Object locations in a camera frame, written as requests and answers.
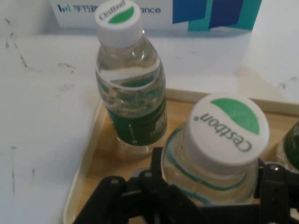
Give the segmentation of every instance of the table surface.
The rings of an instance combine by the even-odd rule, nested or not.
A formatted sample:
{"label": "table surface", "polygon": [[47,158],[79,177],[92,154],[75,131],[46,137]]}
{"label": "table surface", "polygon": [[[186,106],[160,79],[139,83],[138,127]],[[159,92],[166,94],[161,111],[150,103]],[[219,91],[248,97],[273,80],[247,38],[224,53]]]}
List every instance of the table surface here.
{"label": "table surface", "polygon": [[[299,103],[299,1],[263,0],[252,32],[148,32],[167,87]],[[99,95],[94,30],[61,30],[47,0],[0,3],[0,217],[57,224]]]}

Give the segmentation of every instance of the tray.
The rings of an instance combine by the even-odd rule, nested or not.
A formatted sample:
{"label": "tray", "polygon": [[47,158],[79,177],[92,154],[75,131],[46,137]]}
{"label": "tray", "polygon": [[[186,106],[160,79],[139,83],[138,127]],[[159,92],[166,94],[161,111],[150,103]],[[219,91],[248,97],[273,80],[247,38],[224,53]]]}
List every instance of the tray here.
{"label": "tray", "polygon": [[[167,90],[168,128],[166,137],[187,120],[194,103],[205,95],[205,93],[199,92]],[[265,161],[275,161],[276,145],[298,120],[299,105],[252,100],[265,112],[270,126],[269,146],[261,158]],[[134,171],[149,167],[150,159],[150,156],[148,156],[135,161],[129,160],[126,155],[117,150],[116,133],[110,118],[106,114],[104,105],[100,103],[91,131],[89,145],[83,153],[64,208],[64,224],[73,222],[102,178],[110,175],[120,175],[127,180]],[[132,223],[142,222],[135,219]]]}

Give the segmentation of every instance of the blue and white box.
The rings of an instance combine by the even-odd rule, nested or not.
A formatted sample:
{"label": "blue and white box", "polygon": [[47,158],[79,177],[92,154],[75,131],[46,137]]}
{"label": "blue and white box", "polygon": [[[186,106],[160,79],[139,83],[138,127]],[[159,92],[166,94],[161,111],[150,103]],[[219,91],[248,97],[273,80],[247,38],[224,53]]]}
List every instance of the blue and white box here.
{"label": "blue and white box", "polygon": [[[95,28],[93,13],[105,0],[50,0],[62,28]],[[144,29],[208,31],[215,27],[251,30],[262,0],[133,0]]]}

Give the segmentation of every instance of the stain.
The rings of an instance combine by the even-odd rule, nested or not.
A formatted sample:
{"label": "stain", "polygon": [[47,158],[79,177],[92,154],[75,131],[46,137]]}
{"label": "stain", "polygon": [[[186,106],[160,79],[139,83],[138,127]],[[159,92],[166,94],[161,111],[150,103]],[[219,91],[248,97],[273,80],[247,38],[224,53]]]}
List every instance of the stain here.
{"label": "stain", "polygon": [[13,194],[15,195],[15,182],[14,182],[14,168],[12,168],[12,171],[11,171],[11,177],[13,179]]}
{"label": "stain", "polygon": [[8,25],[10,25],[10,21],[8,18],[4,18],[4,20],[7,22]]}
{"label": "stain", "polygon": [[22,64],[24,65],[25,68],[28,68],[26,61],[24,60],[23,56],[20,55],[20,58],[22,60]]}
{"label": "stain", "polygon": [[60,92],[67,92],[72,87],[74,87],[73,84],[71,85],[64,84],[62,87],[60,87]]}
{"label": "stain", "polygon": [[292,78],[289,78],[289,81],[293,82],[293,83],[298,83],[298,77],[294,76]]}
{"label": "stain", "polygon": [[19,55],[20,55],[20,59],[21,59],[21,62],[22,62],[22,65],[24,66],[24,68],[28,69],[29,71],[36,71],[36,72],[41,72],[41,70],[39,69],[36,69],[36,68],[29,68],[28,65],[27,65],[27,62],[25,61],[23,55],[21,54],[20,50],[19,50],[19,47],[17,45],[17,43],[15,42],[15,40],[11,39],[13,45],[14,45],[14,48],[17,49]]}
{"label": "stain", "polygon": [[279,88],[282,88],[283,90],[285,90],[286,89],[286,84],[284,83],[284,82],[280,82],[279,84],[278,84],[278,87],[277,87],[278,89]]}
{"label": "stain", "polygon": [[275,86],[262,79],[260,74],[249,67],[242,66],[235,71],[238,93],[252,98],[285,101],[285,96]]}
{"label": "stain", "polygon": [[68,68],[68,69],[75,69],[73,66],[67,64],[67,63],[58,63],[59,68]]}

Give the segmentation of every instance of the plastic water bottle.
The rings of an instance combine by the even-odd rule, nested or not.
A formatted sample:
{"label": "plastic water bottle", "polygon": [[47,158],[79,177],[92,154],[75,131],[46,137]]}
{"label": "plastic water bottle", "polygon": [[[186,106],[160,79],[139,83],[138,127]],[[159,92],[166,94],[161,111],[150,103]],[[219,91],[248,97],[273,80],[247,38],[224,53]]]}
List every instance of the plastic water bottle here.
{"label": "plastic water bottle", "polygon": [[277,162],[294,173],[299,173],[299,121],[278,144]]}
{"label": "plastic water bottle", "polygon": [[197,205],[248,202],[269,126],[261,109],[234,94],[201,99],[163,150],[163,177]]}
{"label": "plastic water bottle", "polygon": [[143,34],[140,8],[111,0],[95,12],[101,43],[96,78],[121,147],[148,154],[166,131],[165,76]]}

